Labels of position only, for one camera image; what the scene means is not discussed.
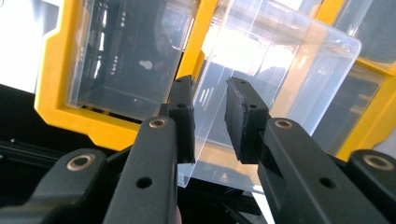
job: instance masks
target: clear plastic panel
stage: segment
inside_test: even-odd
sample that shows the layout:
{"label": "clear plastic panel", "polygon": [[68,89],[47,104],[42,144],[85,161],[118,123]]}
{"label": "clear plastic panel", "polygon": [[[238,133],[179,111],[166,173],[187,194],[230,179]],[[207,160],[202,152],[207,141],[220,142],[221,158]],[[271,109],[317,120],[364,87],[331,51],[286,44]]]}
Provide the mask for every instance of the clear plastic panel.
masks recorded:
{"label": "clear plastic panel", "polygon": [[195,1],[87,0],[67,103],[137,120],[168,97]]}
{"label": "clear plastic panel", "polygon": [[232,1],[224,15],[194,98],[197,155],[203,151],[192,176],[259,191],[257,166],[237,161],[223,121],[226,80],[246,79],[271,116],[294,119],[312,133],[361,45],[274,2]]}
{"label": "clear plastic panel", "polygon": [[383,77],[354,65],[335,94],[312,137],[320,147],[336,155],[375,97]]}
{"label": "clear plastic panel", "polygon": [[363,59],[392,70],[396,67],[396,1],[348,0],[334,27],[361,41]]}

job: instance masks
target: black plastic part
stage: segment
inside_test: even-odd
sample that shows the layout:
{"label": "black plastic part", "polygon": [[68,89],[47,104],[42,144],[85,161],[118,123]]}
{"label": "black plastic part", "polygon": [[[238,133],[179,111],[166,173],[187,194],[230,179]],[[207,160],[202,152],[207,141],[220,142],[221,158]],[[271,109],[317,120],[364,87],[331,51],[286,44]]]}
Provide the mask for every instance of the black plastic part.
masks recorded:
{"label": "black plastic part", "polygon": [[51,168],[65,153],[43,147],[20,143],[16,140],[1,141],[0,155],[5,160],[20,162],[42,168]]}
{"label": "black plastic part", "polygon": [[177,162],[195,162],[194,107],[192,106],[191,76],[180,77],[172,85],[168,116],[176,123]]}
{"label": "black plastic part", "polygon": [[176,124],[146,119],[125,163],[104,223],[175,223]]}
{"label": "black plastic part", "polygon": [[396,160],[381,152],[359,150],[350,156],[345,172],[378,210],[396,223]]}
{"label": "black plastic part", "polygon": [[[67,164],[77,156],[89,155],[92,164],[72,171]],[[77,167],[87,162],[76,161]],[[29,201],[0,210],[0,223],[84,223],[92,214],[81,214],[83,204],[103,177],[106,156],[94,149],[80,149],[61,157],[41,179]]]}
{"label": "black plastic part", "polygon": [[236,221],[238,224],[252,224],[247,218],[242,216],[238,211],[234,210],[231,206],[224,204],[226,213]]}
{"label": "black plastic part", "polygon": [[269,119],[262,141],[259,178],[276,223],[388,223],[297,122]]}
{"label": "black plastic part", "polygon": [[268,106],[250,83],[232,77],[228,81],[225,122],[236,158],[243,164],[258,164],[256,143],[259,130],[269,119]]}
{"label": "black plastic part", "polygon": [[108,170],[111,174],[118,175],[122,172],[130,151],[131,147],[128,147],[107,158]]}

